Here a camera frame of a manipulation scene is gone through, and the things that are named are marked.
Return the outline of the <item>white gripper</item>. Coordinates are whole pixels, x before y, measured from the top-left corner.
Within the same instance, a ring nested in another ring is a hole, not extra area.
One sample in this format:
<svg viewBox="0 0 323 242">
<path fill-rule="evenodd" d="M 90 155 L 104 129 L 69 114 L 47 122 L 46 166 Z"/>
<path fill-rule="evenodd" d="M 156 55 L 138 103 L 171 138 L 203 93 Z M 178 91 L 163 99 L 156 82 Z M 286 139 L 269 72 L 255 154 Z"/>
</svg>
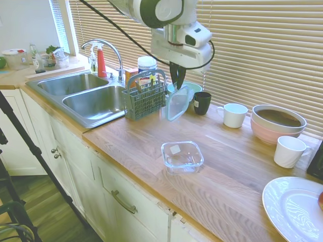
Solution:
<svg viewBox="0 0 323 242">
<path fill-rule="evenodd" d="M 186 69 L 193 71 L 207 71 L 212 57 L 212 47 L 206 45 L 194 48 L 188 45 L 170 45 L 164 38 L 163 29 L 152 29 L 151 53 L 159 59 L 170 62 L 170 75 L 174 87 L 181 89 L 185 79 Z"/>
</svg>

